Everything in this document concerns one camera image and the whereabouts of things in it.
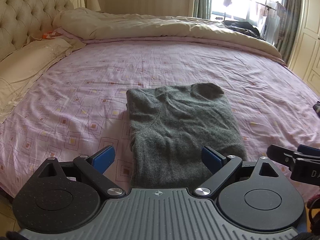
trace patterned bed sheet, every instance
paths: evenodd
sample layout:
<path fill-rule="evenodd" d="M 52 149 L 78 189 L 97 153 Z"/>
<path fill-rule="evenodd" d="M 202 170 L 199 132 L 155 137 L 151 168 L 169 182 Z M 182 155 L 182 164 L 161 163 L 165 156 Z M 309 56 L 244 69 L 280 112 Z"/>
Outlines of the patterned bed sheet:
<path fill-rule="evenodd" d="M 286 67 L 236 49 L 162 39 L 90 44 L 44 73 L 0 126 L 0 186 L 15 196 L 46 158 L 71 161 L 113 145 L 116 159 L 105 175 L 128 190 L 129 88 L 219 85 L 249 160 L 265 155 L 270 144 L 320 147 L 320 119 L 312 109 L 317 96 Z M 305 200 L 319 192 L 292 183 Z"/>

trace table lamp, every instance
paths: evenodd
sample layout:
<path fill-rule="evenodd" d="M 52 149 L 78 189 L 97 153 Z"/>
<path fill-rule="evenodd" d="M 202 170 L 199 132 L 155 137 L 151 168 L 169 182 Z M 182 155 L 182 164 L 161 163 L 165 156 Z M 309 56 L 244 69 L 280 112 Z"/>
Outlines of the table lamp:
<path fill-rule="evenodd" d="M 86 0 L 86 8 L 95 12 L 101 11 L 98 0 Z"/>

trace wooden floor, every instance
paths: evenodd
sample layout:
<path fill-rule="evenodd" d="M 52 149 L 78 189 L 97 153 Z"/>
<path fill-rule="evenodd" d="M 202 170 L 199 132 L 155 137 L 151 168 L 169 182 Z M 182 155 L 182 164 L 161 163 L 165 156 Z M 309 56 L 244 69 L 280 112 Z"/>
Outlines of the wooden floor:
<path fill-rule="evenodd" d="M 9 201 L 0 195 L 0 236 L 5 236 L 6 231 L 19 231 L 20 227 L 12 212 Z"/>

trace pillow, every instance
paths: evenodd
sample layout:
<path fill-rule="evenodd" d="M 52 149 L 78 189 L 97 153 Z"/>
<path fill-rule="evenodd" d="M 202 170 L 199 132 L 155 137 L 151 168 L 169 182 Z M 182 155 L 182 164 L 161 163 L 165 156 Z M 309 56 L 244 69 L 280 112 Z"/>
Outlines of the pillow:
<path fill-rule="evenodd" d="M 4 58 L 0 62 L 0 124 L 49 67 L 84 46 L 63 36 L 50 40 L 29 37 L 27 45 Z"/>

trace tufted headboard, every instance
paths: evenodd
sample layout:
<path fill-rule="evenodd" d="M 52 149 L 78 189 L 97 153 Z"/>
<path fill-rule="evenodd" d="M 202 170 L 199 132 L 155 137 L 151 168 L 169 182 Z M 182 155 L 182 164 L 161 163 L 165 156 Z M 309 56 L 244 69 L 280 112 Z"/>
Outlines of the tufted headboard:
<path fill-rule="evenodd" d="M 77 7 L 84 7 L 84 0 L 0 0 L 0 61 L 29 35 L 40 38 L 51 31 L 58 12 Z"/>

